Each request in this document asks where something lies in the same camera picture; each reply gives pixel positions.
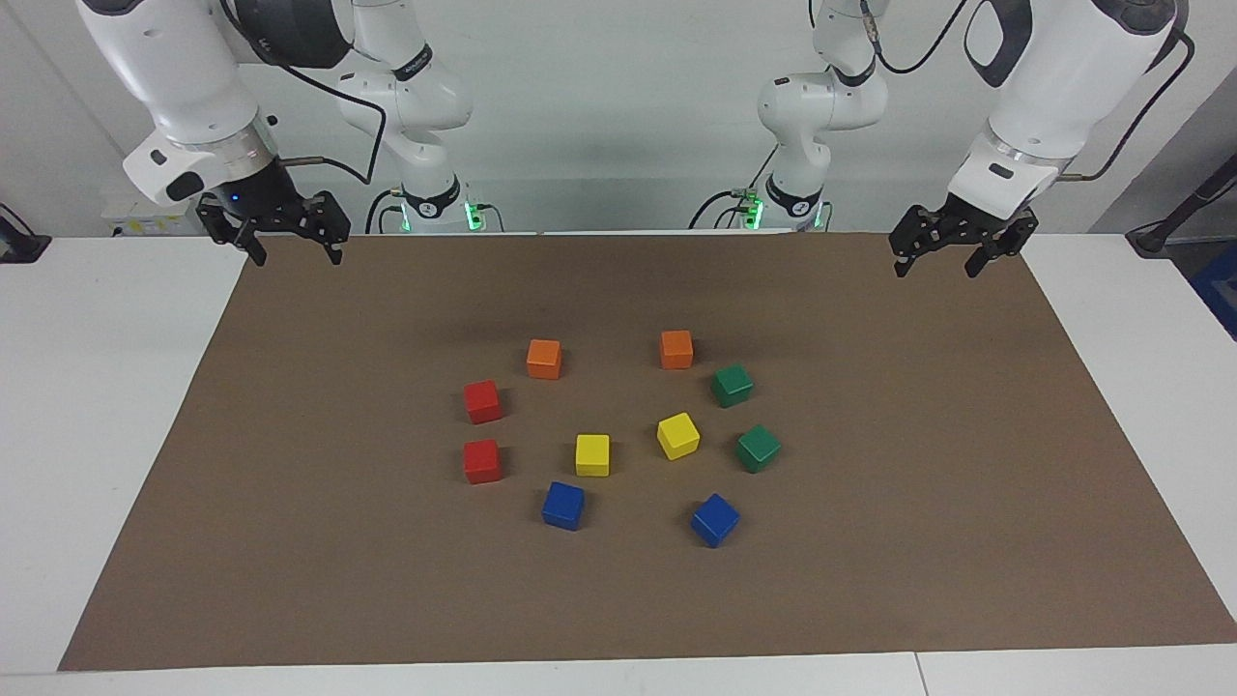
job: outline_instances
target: cube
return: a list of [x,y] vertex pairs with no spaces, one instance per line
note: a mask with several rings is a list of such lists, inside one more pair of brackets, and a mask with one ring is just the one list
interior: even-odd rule
[[782,444],[773,434],[758,425],[738,439],[737,455],[743,467],[752,473],[764,471],[782,451]]
[[695,351],[691,347],[691,331],[662,331],[661,354],[663,371],[685,371],[690,368],[691,362],[695,360]]
[[713,377],[713,396],[722,409],[742,404],[752,396],[752,378],[743,366],[730,366]]
[[575,532],[580,529],[584,516],[584,490],[565,483],[549,485],[546,504],[542,506],[542,519],[550,527]]
[[610,476],[610,436],[575,438],[575,476]]
[[700,431],[691,417],[679,414],[657,424],[657,441],[669,461],[687,457],[700,449]]
[[563,375],[563,344],[533,339],[528,342],[527,366],[533,380],[558,380]]
[[710,496],[691,516],[691,529],[700,535],[700,539],[704,539],[710,549],[720,546],[737,524],[738,511],[716,493]]
[[499,388],[494,381],[477,382],[464,388],[464,408],[473,425],[496,422],[502,418]]
[[481,440],[464,446],[464,477],[474,486],[502,480],[497,441]]

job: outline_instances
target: brown surface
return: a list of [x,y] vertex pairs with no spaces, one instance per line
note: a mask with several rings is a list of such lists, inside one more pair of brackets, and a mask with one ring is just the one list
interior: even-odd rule
[[[1021,260],[883,237],[270,240],[62,669],[1237,642]],[[657,340],[690,328],[698,363]],[[559,337],[560,382],[524,376]],[[741,361],[751,402],[713,405]],[[469,425],[495,378],[507,418]],[[687,410],[700,452],[662,457]],[[783,444],[746,473],[737,436]],[[609,480],[576,480],[579,433]],[[507,478],[473,487],[469,440]],[[584,528],[538,517],[553,480]],[[690,532],[720,492],[719,550]]]

